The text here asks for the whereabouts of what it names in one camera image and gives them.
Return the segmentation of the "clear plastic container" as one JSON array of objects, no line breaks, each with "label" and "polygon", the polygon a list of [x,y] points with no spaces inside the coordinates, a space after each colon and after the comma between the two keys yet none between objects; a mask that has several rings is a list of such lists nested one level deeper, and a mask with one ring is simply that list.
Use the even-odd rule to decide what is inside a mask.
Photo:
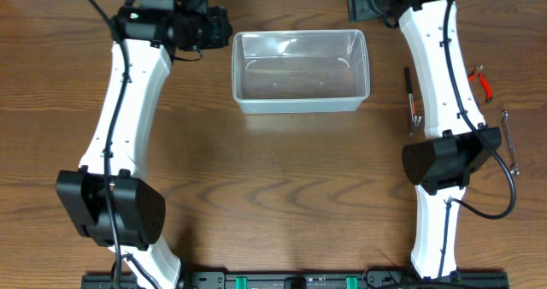
[{"label": "clear plastic container", "polygon": [[232,95],[247,115],[356,111],[371,91],[358,29],[239,32]]}]

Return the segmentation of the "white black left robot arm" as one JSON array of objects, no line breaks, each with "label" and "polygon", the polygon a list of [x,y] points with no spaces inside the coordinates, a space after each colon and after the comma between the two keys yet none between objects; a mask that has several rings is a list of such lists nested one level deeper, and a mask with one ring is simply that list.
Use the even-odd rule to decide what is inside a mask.
[{"label": "white black left robot arm", "polygon": [[175,62],[196,62],[226,47],[227,11],[209,0],[125,0],[106,18],[113,40],[109,85],[93,138],[56,193],[78,234],[111,250],[106,275],[84,288],[182,288],[182,261],[163,237],[164,197],[147,184],[150,131]]}]

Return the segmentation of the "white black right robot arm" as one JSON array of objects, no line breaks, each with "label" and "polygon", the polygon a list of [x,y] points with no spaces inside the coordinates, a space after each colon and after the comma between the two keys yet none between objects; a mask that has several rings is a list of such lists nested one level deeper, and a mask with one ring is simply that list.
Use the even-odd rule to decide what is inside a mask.
[{"label": "white black right robot arm", "polygon": [[426,139],[403,147],[403,168],[415,187],[417,220],[409,280],[462,279],[455,258],[458,210],[494,219],[465,203],[472,174],[499,161],[501,131],[489,127],[471,91],[458,40],[455,0],[347,0],[352,22],[382,20],[400,29],[414,59]]}]

